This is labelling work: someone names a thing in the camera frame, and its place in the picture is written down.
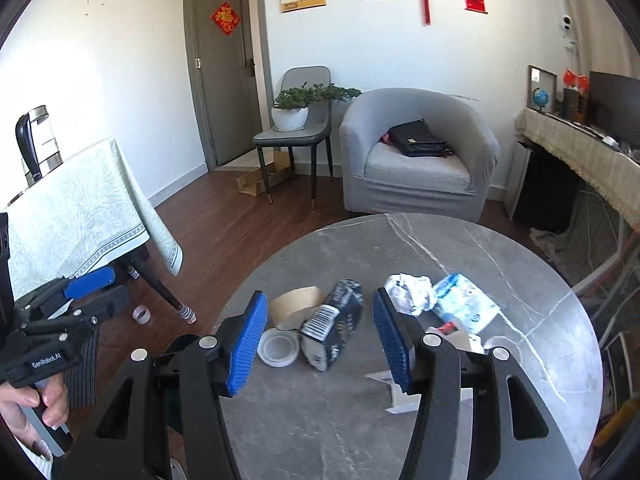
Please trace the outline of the person's left hand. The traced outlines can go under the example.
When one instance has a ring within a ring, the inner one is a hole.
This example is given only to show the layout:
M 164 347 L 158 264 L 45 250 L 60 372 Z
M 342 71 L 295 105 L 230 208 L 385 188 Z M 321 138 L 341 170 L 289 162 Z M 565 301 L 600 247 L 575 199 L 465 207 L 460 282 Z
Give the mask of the person's left hand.
M 46 407 L 42 414 L 46 426 L 58 429 L 67 422 L 70 404 L 62 374 L 51 376 L 36 388 L 13 388 L 7 382 L 1 385 L 1 416 L 6 426 L 29 451 L 50 458 L 47 445 L 21 410 L 22 406 L 36 408 L 40 404 Z

